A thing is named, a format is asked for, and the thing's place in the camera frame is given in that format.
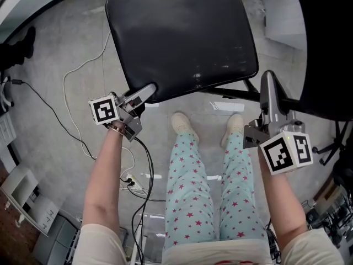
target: black shoe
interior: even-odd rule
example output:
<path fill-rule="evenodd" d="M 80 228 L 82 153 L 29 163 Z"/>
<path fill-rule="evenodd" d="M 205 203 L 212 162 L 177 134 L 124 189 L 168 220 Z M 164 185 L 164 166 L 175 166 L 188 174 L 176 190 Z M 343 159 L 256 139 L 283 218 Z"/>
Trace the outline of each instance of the black shoe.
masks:
<path fill-rule="evenodd" d="M 33 51 L 34 51 L 34 40 L 35 40 L 35 28 L 34 26 L 31 26 L 28 31 L 27 34 L 25 36 L 25 38 L 22 40 L 23 44 L 24 44 L 24 56 L 27 59 L 30 59 L 33 56 Z"/>

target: gray concrete floor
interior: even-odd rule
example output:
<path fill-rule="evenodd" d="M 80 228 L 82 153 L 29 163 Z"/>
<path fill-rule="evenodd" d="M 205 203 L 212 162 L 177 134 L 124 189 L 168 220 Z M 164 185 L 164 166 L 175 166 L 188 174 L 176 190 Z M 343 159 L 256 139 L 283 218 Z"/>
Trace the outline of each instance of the gray concrete floor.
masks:
<path fill-rule="evenodd" d="M 31 83 L 53 106 L 63 124 L 76 136 L 77 131 L 69 119 L 63 100 L 62 79 L 67 71 L 93 58 L 102 50 L 109 32 L 104 12 L 105 1 L 65 0 L 47 10 L 31 23 L 37 28 L 33 58 L 26 60 L 24 65 L 9 70 L 11 78 Z M 260 71 L 252 82 L 259 90 L 260 76 L 265 70 L 271 69 L 291 96 L 298 99 L 306 70 L 305 52 L 266 39 L 263 21 L 251 16 L 249 21 L 260 66 Z M 12 42 L 22 38 L 26 29 Z M 242 82 L 231 83 L 225 87 L 245 90 Z M 111 38 L 102 57 L 67 77 L 69 106 L 74 120 L 82 131 L 83 140 L 92 154 L 98 154 L 106 129 L 93 123 L 88 101 L 112 90 L 120 94 L 127 89 Z M 65 133 L 48 107 L 27 86 L 12 86 L 11 90 L 15 107 L 10 110 L 10 115 L 17 133 L 14 143 L 20 154 L 21 164 L 33 171 L 40 181 L 39 187 L 44 195 L 64 211 L 81 217 L 84 192 L 93 160 L 83 154 L 79 142 Z M 162 176 L 162 179 L 155 180 L 153 198 L 165 199 L 169 156 L 176 138 L 170 125 L 170 116 L 176 110 L 190 117 L 193 127 L 200 135 L 201 156 L 207 174 L 222 173 L 223 151 L 220 141 L 231 113 L 214 110 L 211 101 L 245 104 L 243 116 L 247 123 L 257 118 L 260 112 L 258 103 L 194 93 L 160 103 L 156 108 L 146 108 L 143 113 L 141 119 L 143 131 L 140 138 L 151 152 L 155 174 Z M 298 113 L 297 117 L 306 123 L 312 146 L 322 147 L 331 143 L 332 122 L 301 113 Z M 148 172 L 145 151 L 138 143 L 131 144 L 125 141 L 124 146 L 130 148 L 135 155 L 136 166 L 131 173 L 147 187 L 148 179 L 141 175 Z M 256 204 L 263 222 L 267 223 L 269 212 L 256 149 L 252 149 L 251 154 L 255 174 Z M 122 169 L 131 166 L 130 155 L 123 151 L 122 156 Z M 300 201 L 312 198 L 331 172 L 335 160 L 323 167 L 318 163 L 319 158 L 320 156 L 314 155 L 313 165 L 288 174 L 292 188 Z M 218 209 L 220 182 L 210 181 L 210 185 L 215 209 Z M 141 203 L 141 199 L 133 197 L 128 192 L 121 192 L 119 201 L 121 226 L 130 228 L 132 214 Z M 163 215 L 164 209 L 164 203 L 150 202 L 147 212 Z M 156 238 L 155 233 L 164 233 L 164 220 L 150 219 L 150 221 L 148 229 L 154 236 L 155 244 L 162 244 L 163 238 Z"/>

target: foot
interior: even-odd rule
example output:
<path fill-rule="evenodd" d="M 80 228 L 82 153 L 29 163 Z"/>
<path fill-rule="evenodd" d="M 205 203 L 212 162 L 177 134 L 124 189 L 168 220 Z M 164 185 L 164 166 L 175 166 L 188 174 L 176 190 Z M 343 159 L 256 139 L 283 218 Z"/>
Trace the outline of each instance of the foot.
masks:
<path fill-rule="evenodd" d="M 228 119 L 226 133 L 222 139 L 221 146 L 227 147 L 227 138 L 232 133 L 243 133 L 244 121 L 240 114 L 234 114 Z"/>
<path fill-rule="evenodd" d="M 24 44 L 24 56 L 27 59 L 32 58 L 33 56 L 33 51 L 34 51 L 34 40 L 35 40 L 35 28 L 34 26 L 31 26 L 28 31 L 27 34 L 25 36 L 25 38 L 22 40 L 23 44 Z"/>
<path fill-rule="evenodd" d="M 196 142 L 199 143 L 200 138 L 191 127 L 190 121 L 187 116 L 185 116 L 183 113 L 176 112 L 173 114 L 170 121 L 172 122 L 172 127 L 177 134 L 186 132 L 189 134 L 193 134 Z"/>

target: forearm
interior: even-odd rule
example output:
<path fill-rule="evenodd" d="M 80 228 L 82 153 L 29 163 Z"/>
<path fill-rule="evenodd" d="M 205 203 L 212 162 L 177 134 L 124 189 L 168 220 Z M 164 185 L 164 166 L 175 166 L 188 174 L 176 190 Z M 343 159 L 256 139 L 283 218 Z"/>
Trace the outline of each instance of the forearm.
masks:
<path fill-rule="evenodd" d="M 119 200 L 122 136 L 109 130 L 85 194 L 83 224 L 101 224 L 119 232 Z"/>
<path fill-rule="evenodd" d="M 271 221 L 283 250 L 292 239 L 307 231 L 305 213 L 286 175 L 272 176 L 261 151 L 259 159 Z"/>

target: white sneaker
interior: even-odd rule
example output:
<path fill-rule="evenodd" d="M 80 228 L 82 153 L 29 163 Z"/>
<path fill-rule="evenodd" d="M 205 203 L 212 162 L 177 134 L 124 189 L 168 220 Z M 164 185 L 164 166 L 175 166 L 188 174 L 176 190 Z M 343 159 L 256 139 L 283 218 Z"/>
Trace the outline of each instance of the white sneaker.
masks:
<path fill-rule="evenodd" d="M 199 143 L 200 138 L 197 133 L 193 130 L 190 124 L 190 120 L 183 113 L 176 112 L 171 118 L 172 127 L 177 134 L 179 133 L 189 133 L 193 134 L 197 143 Z"/>
<path fill-rule="evenodd" d="M 221 146 L 227 147 L 227 138 L 232 133 L 243 133 L 244 121 L 240 114 L 234 114 L 228 119 L 226 133 L 222 139 Z"/>

